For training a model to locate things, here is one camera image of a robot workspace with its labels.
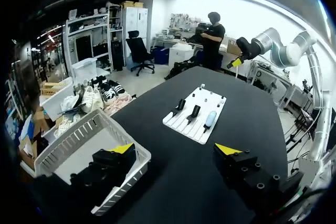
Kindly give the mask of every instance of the black sneaker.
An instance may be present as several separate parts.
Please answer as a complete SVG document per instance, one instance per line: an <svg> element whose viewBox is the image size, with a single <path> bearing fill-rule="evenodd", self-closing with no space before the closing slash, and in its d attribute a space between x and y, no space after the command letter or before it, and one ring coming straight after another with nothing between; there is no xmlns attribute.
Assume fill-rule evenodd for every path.
<svg viewBox="0 0 336 224"><path fill-rule="evenodd" d="M98 76L98 77L93 77L91 79L91 86L94 89L100 89L100 86L102 85L103 81L107 82L107 79L105 76Z"/></svg>
<svg viewBox="0 0 336 224"><path fill-rule="evenodd" d="M123 88L123 86L116 82L116 81L109 81L109 85L113 88L113 90L116 92L117 96L123 97L127 95L127 92Z"/></svg>
<svg viewBox="0 0 336 224"><path fill-rule="evenodd" d="M96 88L98 87L99 84L100 84L100 83L99 83L99 77L93 77L93 78L91 79L91 86L92 86L94 89L96 89Z"/></svg>
<svg viewBox="0 0 336 224"><path fill-rule="evenodd" d="M106 105L111 105L117 99L116 92L108 83L103 83L100 86L100 92Z"/></svg>

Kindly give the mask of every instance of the white storage box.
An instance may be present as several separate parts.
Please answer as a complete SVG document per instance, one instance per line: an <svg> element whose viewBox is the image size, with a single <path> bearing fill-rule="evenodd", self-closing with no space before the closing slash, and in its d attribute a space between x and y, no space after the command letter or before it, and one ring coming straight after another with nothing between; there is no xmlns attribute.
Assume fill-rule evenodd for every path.
<svg viewBox="0 0 336 224"><path fill-rule="evenodd" d="M92 155L95 152L130 143L135 144L137 159L122 185L113 187L101 206L92 209L93 214L101 216L142 177L151 159L151 153L101 109L85 115L49 144L34 162L36 176L55 173L70 184L70 174L85 169L93 161Z"/></svg>
<svg viewBox="0 0 336 224"><path fill-rule="evenodd" d="M189 47L172 47L169 49L169 71L174 67L175 62L182 62L189 60L194 55L194 50L190 45L184 45Z"/></svg>
<svg viewBox="0 0 336 224"><path fill-rule="evenodd" d="M64 98L74 94L72 77L68 77L60 83L64 83L66 86L52 87L53 89L62 88L56 94L52 95L51 97L40 95L40 106L43 107L50 119L53 121L56 121L56 119L60 117L59 113L62 112L61 103Z"/></svg>
<svg viewBox="0 0 336 224"><path fill-rule="evenodd" d="M83 83L84 80L97 76L96 61L96 58L87 58L72 65L76 83Z"/></svg>

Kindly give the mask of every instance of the black clip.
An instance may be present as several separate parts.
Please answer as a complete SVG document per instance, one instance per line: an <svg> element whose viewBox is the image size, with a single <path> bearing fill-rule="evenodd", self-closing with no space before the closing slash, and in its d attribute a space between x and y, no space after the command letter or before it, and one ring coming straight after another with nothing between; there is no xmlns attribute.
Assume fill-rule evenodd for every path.
<svg viewBox="0 0 336 224"><path fill-rule="evenodd" d="M195 105L193 113L186 118L188 120L187 125L189 125L197 117L200 109L201 109L200 106Z"/></svg>
<svg viewBox="0 0 336 224"><path fill-rule="evenodd" d="M181 110L183 110L185 105L185 100L184 99L180 99L178 106L176 108L174 108L173 110L171 110L171 112L173 112L173 116L176 116L176 114L178 114Z"/></svg>

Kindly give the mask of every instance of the person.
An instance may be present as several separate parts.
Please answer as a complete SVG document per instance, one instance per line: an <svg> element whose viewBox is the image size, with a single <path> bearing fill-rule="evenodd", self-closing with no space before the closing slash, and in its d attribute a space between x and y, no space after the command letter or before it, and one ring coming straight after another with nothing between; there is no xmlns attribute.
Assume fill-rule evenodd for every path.
<svg viewBox="0 0 336 224"><path fill-rule="evenodd" d="M51 72L53 69L53 66L55 65L55 62L53 59L50 59L50 57L48 57L47 62L48 62L49 72Z"/></svg>
<svg viewBox="0 0 336 224"><path fill-rule="evenodd" d="M212 25L209 27L208 31L201 34L201 36L205 38L203 43L203 66L205 68L217 70L219 68L217 65L222 57L218 51L224 38L225 28L219 23L219 13L211 12L208 14L208 18Z"/></svg>

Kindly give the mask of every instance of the yellow label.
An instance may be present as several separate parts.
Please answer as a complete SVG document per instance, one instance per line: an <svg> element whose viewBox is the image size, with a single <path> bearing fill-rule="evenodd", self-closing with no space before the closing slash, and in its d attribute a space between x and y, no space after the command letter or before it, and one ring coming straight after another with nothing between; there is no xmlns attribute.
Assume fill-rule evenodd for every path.
<svg viewBox="0 0 336 224"><path fill-rule="evenodd" d="M220 145L220 144L216 144L215 145L225 154L225 155L230 155L230 154L234 154L236 152L240 153L241 151L239 150L235 150L235 149L231 149L229 147L226 147L224 145Z"/></svg>
<svg viewBox="0 0 336 224"><path fill-rule="evenodd" d="M236 60L232 63L232 66L237 67L237 66L239 66L239 65L241 65L241 64L242 64L242 63L241 63L240 59L238 58L238 59L236 59Z"/></svg>
<svg viewBox="0 0 336 224"><path fill-rule="evenodd" d="M127 144L127 145L120 145L114 149L109 149L107 150L108 152L117 152L120 154L123 154L125 151L127 151L130 147L132 146L132 144Z"/></svg>

